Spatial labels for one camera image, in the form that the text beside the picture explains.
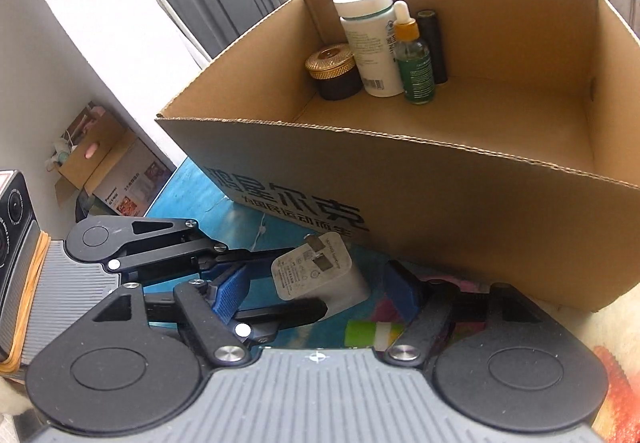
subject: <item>gold jar lid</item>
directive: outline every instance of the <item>gold jar lid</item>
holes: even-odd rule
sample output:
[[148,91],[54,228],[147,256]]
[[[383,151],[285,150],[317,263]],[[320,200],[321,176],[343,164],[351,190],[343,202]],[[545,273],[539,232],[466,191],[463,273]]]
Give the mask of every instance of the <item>gold jar lid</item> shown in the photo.
[[332,44],[316,51],[305,62],[309,74],[317,80],[344,75],[356,65],[348,44]]

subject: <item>dark brown jar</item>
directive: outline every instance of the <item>dark brown jar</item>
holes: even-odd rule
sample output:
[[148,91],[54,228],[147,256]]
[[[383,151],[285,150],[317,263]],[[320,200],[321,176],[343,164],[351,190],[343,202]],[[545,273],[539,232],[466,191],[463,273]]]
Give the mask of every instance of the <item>dark brown jar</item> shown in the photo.
[[362,89],[362,79],[348,44],[332,44],[316,51],[305,62],[325,100],[342,100]]

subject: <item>dropper bottle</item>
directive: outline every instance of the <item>dropper bottle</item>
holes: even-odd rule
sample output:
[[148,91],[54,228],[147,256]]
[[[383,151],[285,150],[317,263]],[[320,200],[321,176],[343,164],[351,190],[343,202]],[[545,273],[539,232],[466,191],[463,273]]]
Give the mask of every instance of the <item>dropper bottle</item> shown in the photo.
[[436,93],[427,43],[420,38],[415,19],[404,1],[394,3],[396,44],[394,55],[400,68],[404,96],[412,104],[431,102]]

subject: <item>white fluffy fabric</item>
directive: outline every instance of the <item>white fluffy fabric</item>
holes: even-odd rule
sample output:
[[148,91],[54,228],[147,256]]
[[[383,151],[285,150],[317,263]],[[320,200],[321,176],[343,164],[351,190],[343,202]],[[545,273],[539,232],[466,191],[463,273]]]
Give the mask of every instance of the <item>white fluffy fabric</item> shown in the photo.
[[29,398],[22,396],[4,378],[0,378],[0,413],[16,416],[30,408]]

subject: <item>gray ribbed plastic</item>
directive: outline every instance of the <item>gray ribbed plastic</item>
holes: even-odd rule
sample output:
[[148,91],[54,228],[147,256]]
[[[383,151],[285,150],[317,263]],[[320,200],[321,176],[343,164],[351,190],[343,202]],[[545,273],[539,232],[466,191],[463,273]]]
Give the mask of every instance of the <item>gray ribbed plastic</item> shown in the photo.
[[120,276],[101,264],[78,263],[63,241],[52,241],[31,306],[22,364],[27,365],[47,344],[119,286]]
[[0,312],[0,349],[4,351],[5,355],[9,354],[14,342],[15,322],[18,318],[20,299],[22,298],[24,283],[27,280],[27,273],[29,273],[29,266],[31,265],[39,236],[40,227],[36,221],[32,221],[15,260],[14,269],[4,296],[4,304],[2,305],[2,312]]
[[[52,428],[33,439],[87,441]],[[214,373],[196,402],[170,422],[94,441],[602,443],[585,425],[545,436],[480,425],[446,405],[420,372],[386,365],[370,349],[265,349],[248,367]]]

